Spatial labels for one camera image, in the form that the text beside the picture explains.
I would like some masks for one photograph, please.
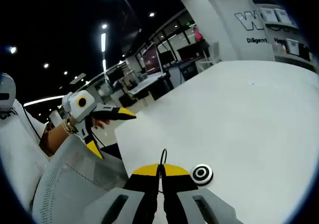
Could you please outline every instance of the black and white target marker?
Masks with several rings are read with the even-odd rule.
[[[198,186],[205,186],[211,182],[214,173],[211,167],[206,164],[196,165],[190,173],[193,181]]]

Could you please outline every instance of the white counter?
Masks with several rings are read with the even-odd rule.
[[[277,62],[221,62],[115,130],[128,175],[159,163],[214,171],[206,186],[245,224],[281,224],[301,203],[319,159],[319,81]],[[159,207],[161,220],[165,215]]]

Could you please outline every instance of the person's arm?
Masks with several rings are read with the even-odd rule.
[[[106,120],[104,122],[106,124],[110,123],[109,120]],[[76,120],[73,117],[71,117],[70,123],[72,126],[75,126]],[[93,125],[95,127],[104,128],[103,123],[98,120],[93,119]],[[51,156],[58,150],[58,148],[62,145],[62,143],[66,140],[68,136],[69,134],[63,129],[62,124],[60,124],[53,130],[43,134],[40,142],[40,147],[48,156]]]

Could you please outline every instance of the computer screen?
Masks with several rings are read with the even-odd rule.
[[[112,73],[107,74],[110,83],[113,85],[114,82],[124,77],[123,70],[121,68],[116,68]]]
[[[171,51],[166,51],[159,54],[159,60],[162,65],[166,65],[169,62],[174,61],[174,56]]]
[[[147,75],[152,75],[157,72],[162,72],[160,60],[156,52],[155,44],[153,43],[142,55]]]
[[[178,51],[179,56],[183,61],[191,60],[198,56],[203,56],[203,51],[206,50],[209,45],[206,43],[205,40],[199,41],[195,44],[191,44],[189,46],[183,47]]]

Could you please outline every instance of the black ceiling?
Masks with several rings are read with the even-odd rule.
[[[22,103],[44,97],[64,95],[81,84],[69,83],[81,73],[90,80],[103,71],[101,29],[108,24],[106,59],[108,66],[122,59],[114,36],[116,0],[6,0],[2,8],[1,72],[10,74],[17,86],[17,99]],[[133,51],[138,49],[170,17],[183,9],[180,0],[128,0],[141,23]],[[154,11],[156,16],[149,17]],[[10,54],[5,48],[16,46]],[[49,108],[59,101],[29,106],[33,114],[42,113],[45,121]]]

